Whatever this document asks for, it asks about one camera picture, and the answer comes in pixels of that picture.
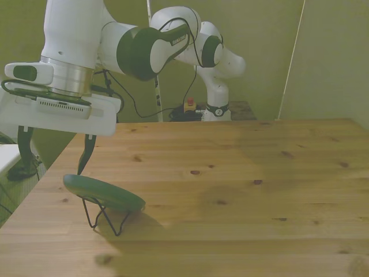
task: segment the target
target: black wire stand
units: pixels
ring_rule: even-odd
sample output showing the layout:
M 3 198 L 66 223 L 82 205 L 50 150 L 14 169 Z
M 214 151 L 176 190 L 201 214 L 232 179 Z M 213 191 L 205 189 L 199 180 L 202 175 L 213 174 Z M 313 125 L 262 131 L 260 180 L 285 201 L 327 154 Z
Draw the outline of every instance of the black wire stand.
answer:
M 125 221 L 127 220 L 127 218 L 129 217 L 130 212 L 128 212 L 128 213 L 127 213 L 127 215 L 125 216 L 125 218 L 123 219 L 123 221 L 122 221 L 121 225 L 119 226 L 119 231 L 117 232 L 117 231 L 115 230 L 115 228 L 114 228 L 113 224 L 111 223 L 110 218 L 109 218 L 109 217 L 108 217 L 108 215 L 106 214 L 106 211 L 105 211 L 106 207 L 103 207 L 103 206 L 101 205 L 101 203 L 100 203 L 96 198 L 91 198 L 93 201 L 95 201 L 95 204 L 97 204 L 97 205 L 100 207 L 100 212 L 97 214 L 97 217 L 96 217 L 96 219 L 95 219 L 95 224 L 94 224 L 94 225 L 92 225 L 91 220 L 90 220 L 90 216 L 89 216 L 89 214 L 88 214 L 87 206 L 86 206 L 86 200 L 87 200 L 87 199 L 86 199 L 86 198 L 84 198 L 84 197 L 81 197 L 81 196 L 78 196 L 78 197 L 82 198 L 82 202 L 83 202 L 83 206 L 84 206 L 84 208 L 85 208 L 85 212 L 86 212 L 86 216 L 87 216 L 88 224 L 90 225 L 90 227 L 91 227 L 91 228 L 95 229 L 95 228 L 97 227 L 97 221 L 99 220 L 100 215 L 102 215 L 102 214 L 103 214 L 103 215 L 105 216 L 105 218 L 106 218 L 107 222 L 109 223 L 109 226 L 110 226 L 110 227 L 111 227 L 111 229 L 113 230 L 113 233 L 115 234 L 115 236 L 116 236 L 116 237 L 118 237 L 118 236 L 120 236 L 120 235 L 121 235 L 121 233 L 122 233 L 122 231 L 123 231 L 123 225 L 124 225 Z

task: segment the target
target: table surface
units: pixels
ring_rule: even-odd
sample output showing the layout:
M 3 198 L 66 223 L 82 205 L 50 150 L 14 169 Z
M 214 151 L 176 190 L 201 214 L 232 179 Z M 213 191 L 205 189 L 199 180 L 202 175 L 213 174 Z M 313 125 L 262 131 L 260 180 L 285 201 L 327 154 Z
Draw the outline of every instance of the table surface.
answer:
M 0 175 L 11 169 L 20 159 L 18 144 L 0 144 Z
M 0 276 L 369 274 L 369 133 L 350 120 L 119 124 L 83 174 L 146 200 L 120 237 L 62 184 L 83 140 L 0 229 Z

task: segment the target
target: white rod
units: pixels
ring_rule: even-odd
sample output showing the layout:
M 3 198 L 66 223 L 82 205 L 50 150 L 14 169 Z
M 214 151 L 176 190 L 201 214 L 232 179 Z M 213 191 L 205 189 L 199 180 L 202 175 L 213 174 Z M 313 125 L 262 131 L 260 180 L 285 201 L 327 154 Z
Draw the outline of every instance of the white rod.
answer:
M 148 16 L 149 16 L 149 25 L 151 24 L 151 0 L 147 0 L 148 4 Z M 161 97 L 160 97 L 160 86 L 159 86 L 159 77 L 155 77 L 155 99 L 156 99 L 156 111 L 161 111 L 163 108 L 161 107 Z M 157 120 L 159 122 L 163 122 L 163 113 L 157 114 Z
M 298 37 L 299 37 L 299 32 L 300 32 L 300 26 L 301 26 L 301 22 L 302 22 L 302 16 L 304 14 L 304 9 L 305 9 L 305 3 L 306 0 L 304 0 L 304 4 L 302 6 L 302 10 L 301 10 L 301 16 L 300 16 L 300 22 L 299 22 L 299 26 L 298 26 L 298 32 L 296 34 L 296 39 L 295 39 L 295 45 L 293 46 L 293 51 L 292 51 L 292 56 L 291 56 L 291 61 L 289 63 L 289 69 L 288 69 L 288 74 L 287 74 L 287 79 L 286 79 L 286 83 L 284 86 L 284 91 L 283 91 L 283 96 L 282 96 L 282 101 L 281 101 L 281 106 L 279 109 L 279 113 L 278 113 L 278 119 L 281 119 L 281 114 L 282 114 L 282 109 L 283 109 L 283 103 L 284 103 L 284 97 L 287 91 L 287 85 L 288 85 L 288 80 L 289 80 L 289 74 L 291 72 L 291 68 L 292 68 L 292 61 L 293 61 L 293 56 L 295 55 L 295 50 L 296 50 L 296 44 L 298 42 Z

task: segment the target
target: round object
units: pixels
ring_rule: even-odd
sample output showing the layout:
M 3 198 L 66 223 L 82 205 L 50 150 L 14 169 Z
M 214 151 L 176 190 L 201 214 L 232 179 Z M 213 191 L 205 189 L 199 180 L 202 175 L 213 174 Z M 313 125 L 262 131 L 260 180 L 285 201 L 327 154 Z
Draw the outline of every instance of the round object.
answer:
M 97 204 L 95 199 L 103 207 L 122 212 L 142 211 L 146 202 L 128 190 L 119 188 L 109 183 L 80 175 L 65 175 L 63 182 L 67 190 Z

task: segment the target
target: wooden table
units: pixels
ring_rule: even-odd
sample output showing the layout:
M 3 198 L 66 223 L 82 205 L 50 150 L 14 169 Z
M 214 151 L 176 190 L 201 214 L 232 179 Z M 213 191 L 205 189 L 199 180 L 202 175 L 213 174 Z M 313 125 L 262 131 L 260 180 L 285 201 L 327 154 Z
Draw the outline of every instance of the wooden table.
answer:
M 83 139 L 1 228 L 0 276 L 369 274 L 369 133 L 352 121 L 120 124 L 84 171 L 146 200 L 120 237 L 62 184 Z

